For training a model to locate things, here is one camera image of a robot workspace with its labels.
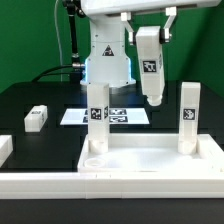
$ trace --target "robot logo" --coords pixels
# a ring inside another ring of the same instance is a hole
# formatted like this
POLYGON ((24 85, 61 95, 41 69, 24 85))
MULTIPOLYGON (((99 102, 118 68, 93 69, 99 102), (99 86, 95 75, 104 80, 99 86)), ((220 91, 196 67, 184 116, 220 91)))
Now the robot logo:
POLYGON ((196 117, 195 109, 184 109, 183 120, 194 121, 196 117))
POLYGON ((114 53, 111 50, 110 45, 108 45, 107 48, 106 48, 106 50, 103 52, 103 56, 114 56, 114 53))
POLYGON ((157 72, 156 61, 143 61, 144 72, 157 72))

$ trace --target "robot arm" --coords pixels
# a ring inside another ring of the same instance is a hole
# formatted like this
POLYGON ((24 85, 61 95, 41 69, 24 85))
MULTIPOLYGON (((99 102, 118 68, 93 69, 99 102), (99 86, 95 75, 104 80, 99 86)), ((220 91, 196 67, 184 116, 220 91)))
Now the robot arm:
POLYGON ((170 41, 170 27, 177 9, 216 6, 221 0, 81 0, 83 12, 90 17, 91 54, 86 61, 83 83, 109 82, 120 88, 134 84, 130 60, 124 52, 124 29, 129 42, 137 44, 142 93, 152 106, 161 104, 164 89, 162 44, 170 41), (129 24, 132 14, 166 11, 164 28, 141 27, 136 36, 129 24))

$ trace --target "white block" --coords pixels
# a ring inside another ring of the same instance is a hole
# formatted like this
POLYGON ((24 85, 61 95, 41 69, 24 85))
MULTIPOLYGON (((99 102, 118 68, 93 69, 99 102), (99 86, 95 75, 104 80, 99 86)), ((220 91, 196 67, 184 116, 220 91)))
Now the white block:
POLYGON ((12 150, 12 136, 0 135, 0 167, 11 154, 12 150))
POLYGON ((88 136, 90 150, 108 151, 109 136, 109 84, 94 83, 87 87, 88 136))
POLYGON ((160 27, 141 27, 136 35, 142 93, 152 106, 161 104, 164 89, 160 27))
POLYGON ((25 131, 39 132, 47 120, 47 106, 34 106, 25 117, 25 131))
POLYGON ((178 145, 182 154, 196 152, 200 90, 200 83, 182 83, 178 145))

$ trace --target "dark green background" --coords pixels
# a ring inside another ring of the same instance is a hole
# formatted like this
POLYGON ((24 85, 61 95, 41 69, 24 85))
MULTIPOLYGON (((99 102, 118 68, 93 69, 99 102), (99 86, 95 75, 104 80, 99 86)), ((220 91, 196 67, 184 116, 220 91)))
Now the dark green background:
MULTIPOLYGON (((54 26, 55 0, 7 0, 0 5, 0 92, 16 82, 30 81, 40 72, 59 65, 54 26)), ((134 18, 134 28, 163 25, 163 14, 134 18)), ((66 10, 60 4, 59 29, 64 63, 70 63, 71 47, 66 10)), ((89 54, 88 19, 77 21, 79 52, 89 54)), ((196 80, 224 96, 224 3, 216 8, 181 11, 172 42, 164 46, 168 80, 196 80)), ((139 79, 136 48, 127 47, 133 59, 133 76, 139 79)))

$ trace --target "white platform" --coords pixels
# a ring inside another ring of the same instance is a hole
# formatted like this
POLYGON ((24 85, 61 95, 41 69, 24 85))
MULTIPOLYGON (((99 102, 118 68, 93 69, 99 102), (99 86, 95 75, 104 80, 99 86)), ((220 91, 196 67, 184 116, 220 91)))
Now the white platform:
POLYGON ((192 156, 176 153, 175 134, 123 135, 111 134, 111 158, 89 154, 85 141, 78 173, 0 174, 0 198, 224 198, 224 154, 209 135, 198 135, 192 156), (104 166, 85 167, 91 158, 104 166))

